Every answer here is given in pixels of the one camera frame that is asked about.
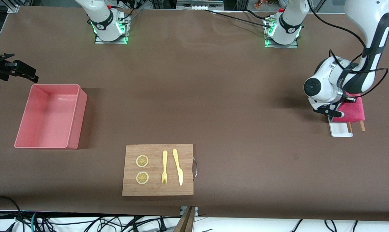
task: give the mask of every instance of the wooden knife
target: wooden knife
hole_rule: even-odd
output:
[[[177,167],[177,174],[179,175],[179,185],[183,185],[183,170],[180,168],[179,165],[179,156],[177,154],[177,150],[173,149],[173,157],[174,161],[176,162],[176,167]]]

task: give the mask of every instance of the pink cloth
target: pink cloth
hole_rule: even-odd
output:
[[[348,95],[349,96],[359,96],[359,94],[355,94],[355,95],[348,94]],[[333,122],[357,123],[359,121],[365,120],[364,104],[362,104],[361,97],[356,99],[356,103],[342,103],[337,110],[345,113],[345,116],[343,116],[342,118],[334,117],[332,119]]]

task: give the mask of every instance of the pink plastic bin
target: pink plastic bin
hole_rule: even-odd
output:
[[[86,101],[79,85],[33,85],[14,147],[77,149]]]

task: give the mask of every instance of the lemon slice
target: lemon slice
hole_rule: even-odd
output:
[[[149,158],[147,158],[147,156],[145,155],[141,155],[139,157],[137,157],[136,159],[136,164],[137,166],[139,167],[146,167],[146,165],[149,163]]]
[[[147,183],[147,181],[149,181],[149,174],[146,172],[138,173],[136,176],[136,181],[137,183],[144,185],[145,183]]]

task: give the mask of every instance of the wooden cutting board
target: wooden cutting board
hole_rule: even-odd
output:
[[[183,170],[183,185],[179,185],[177,167],[172,150],[177,149],[179,165]],[[162,185],[163,151],[168,151],[167,185]],[[148,157],[145,167],[139,167],[136,159],[140,155]],[[124,160],[123,196],[181,196],[193,195],[193,144],[142,144],[127,145]],[[137,183],[140,172],[149,174],[147,183]]]

